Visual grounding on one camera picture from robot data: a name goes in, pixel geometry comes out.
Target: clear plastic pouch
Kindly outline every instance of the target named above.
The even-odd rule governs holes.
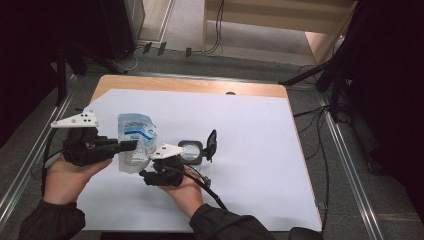
[[[119,153],[119,171],[138,173],[147,167],[150,155],[156,151],[156,126],[143,114],[119,114],[118,140],[138,140],[134,151]]]

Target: black panel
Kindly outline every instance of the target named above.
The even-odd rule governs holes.
[[[0,4],[0,147],[56,85],[54,28],[45,27],[43,3]]]
[[[61,8],[68,13],[76,9],[65,20],[66,40],[117,61],[134,51],[144,20],[142,0],[65,1]]]
[[[367,3],[347,70],[346,92],[361,116],[353,127],[372,161],[405,185],[423,220],[424,1]]]

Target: table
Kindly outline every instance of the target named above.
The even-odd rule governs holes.
[[[316,231],[321,221],[286,90],[228,79],[103,76],[86,110],[99,135],[117,137],[117,115],[148,115],[158,145],[206,142],[218,132],[213,163],[202,164],[211,189],[230,211],[256,216],[270,231],[294,226]],[[90,180],[78,199],[85,230],[190,232],[188,218],[138,174],[118,172],[115,161]],[[204,193],[205,202],[217,206]]]
[[[356,4],[353,0],[225,0],[222,21],[305,31],[315,61],[321,64],[347,30]],[[221,1],[205,0],[202,51],[207,21],[216,21],[220,5]]]

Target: wooden tabletop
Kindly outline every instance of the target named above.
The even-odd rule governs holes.
[[[207,80],[174,77],[145,77],[105,75],[100,78],[91,102],[105,94],[110,89],[139,89],[156,91],[178,91],[197,93],[281,97],[287,98],[284,86],[277,84],[244,83],[230,80]]]

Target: gray floor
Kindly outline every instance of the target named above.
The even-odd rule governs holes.
[[[163,56],[156,56],[152,50],[148,54],[138,55],[138,67],[130,71],[131,75],[145,73],[181,74],[190,76],[210,76],[221,78],[243,79],[250,82],[275,83],[289,79],[297,74],[299,66],[243,60],[227,57],[207,57],[195,55],[185,58],[184,53],[167,51]],[[86,76],[78,76],[75,95],[67,108],[65,116],[76,114],[76,107],[83,108],[91,98],[98,79],[107,74],[102,67],[89,64]],[[313,85],[299,83],[298,86],[287,88],[293,113],[299,113],[320,106],[319,95],[313,90]],[[1,196],[4,196],[14,180],[26,156],[37,140],[44,124],[51,114],[56,93],[53,91],[47,96],[34,113],[20,126],[9,142],[0,149],[3,156],[0,159],[2,168],[0,174]],[[306,127],[312,115],[296,118],[298,130]],[[353,130],[346,124],[340,124],[344,140],[349,148],[355,168],[361,177],[364,189],[371,200],[378,217],[384,239],[424,239],[424,228],[415,214],[402,185],[391,177],[374,176],[366,167],[365,154],[362,152]],[[53,148],[58,148],[63,133],[55,138]],[[308,130],[300,134],[300,140],[305,156],[310,156],[318,144],[316,126],[313,124]],[[327,228],[325,239],[369,239],[363,223],[351,186],[340,161],[334,140],[329,128],[324,123],[321,130],[325,153],[329,163],[330,197],[328,206]],[[307,160],[313,189],[317,201],[325,201],[325,168],[320,152]],[[40,180],[35,174],[30,178],[9,220],[0,233],[0,239],[16,239],[21,221],[33,210],[40,199]],[[277,239],[288,239],[287,233],[275,233]],[[99,239],[100,232],[82,231],[75,239]]]
[[[167,42],[166,48],[201,50],[203,12],[204,1],[174,1],[162,39]],[[207,22],[206,50],[215,45],[215,24],[215,21]],[[302,31],[222,22],[220,46],[214,55],[294,65],[315,64]]]

